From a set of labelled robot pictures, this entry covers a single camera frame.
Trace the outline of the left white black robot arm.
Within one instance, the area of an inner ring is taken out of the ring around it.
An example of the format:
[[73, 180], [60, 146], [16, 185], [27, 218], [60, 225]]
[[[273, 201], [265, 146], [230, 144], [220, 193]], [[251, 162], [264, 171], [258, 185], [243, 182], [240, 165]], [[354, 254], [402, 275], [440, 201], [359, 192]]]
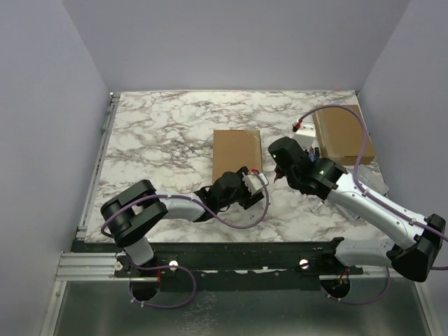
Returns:
[[[227, 171], [212, 185], [187, 195], [160, 194], [149, 180], [141, 180], [102, 205], [101, 233], [126, 252], [132, 270], [144, 277], [155, 266], [154, 252], [146, 234], [159, 221], [181, 219], [201, 223], [214, 218], [231, 228], [249, 229], [257, 226], [267, 214], [268, 185], [263, 173], [247, 167], [236, 172]], [[218, 216], [233, 204], [247, 210], [261, 200], [265, 200], [265, 208], [252, 224], [240, 226]]]

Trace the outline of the red black utility knife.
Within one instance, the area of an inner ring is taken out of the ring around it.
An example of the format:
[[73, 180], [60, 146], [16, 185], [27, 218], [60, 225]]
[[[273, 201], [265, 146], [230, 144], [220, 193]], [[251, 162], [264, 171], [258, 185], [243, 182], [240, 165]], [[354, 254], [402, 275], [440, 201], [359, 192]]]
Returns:
[[282, 179], [284, 177], [284, 173], [279, 167], [275, 167], [274, 172], [275, 172], [274, 183], [276, 183], [279, 179]]

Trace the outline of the brown cardboard express box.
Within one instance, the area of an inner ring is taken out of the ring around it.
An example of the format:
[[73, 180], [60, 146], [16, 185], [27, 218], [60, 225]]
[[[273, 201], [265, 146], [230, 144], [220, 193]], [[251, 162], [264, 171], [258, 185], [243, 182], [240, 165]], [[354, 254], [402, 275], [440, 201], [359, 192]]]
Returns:
[[257, 129], [215, 129], [212, 148], [212, 182], [225, 172], [242, 167], [263, 170], [260, 131]]

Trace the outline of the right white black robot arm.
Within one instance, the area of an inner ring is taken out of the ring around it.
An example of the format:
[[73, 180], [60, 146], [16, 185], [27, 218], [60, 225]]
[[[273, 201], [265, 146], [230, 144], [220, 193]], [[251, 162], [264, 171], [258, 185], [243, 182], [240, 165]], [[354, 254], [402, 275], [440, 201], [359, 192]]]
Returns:
[[268, 147], [276, 177], [303, 195], [340, 205], [382, 231], [383, 240], [344, 239], [321, 257], [323, 269], [336, 274], [346, 266], [391, 267], [415, 282], [424, 282], [445, 239], [446, 221], [436, 213], [423, 216], [354, 182], [354, 175], [328, 158], [311, 161], [298, 142], [284, 136]]

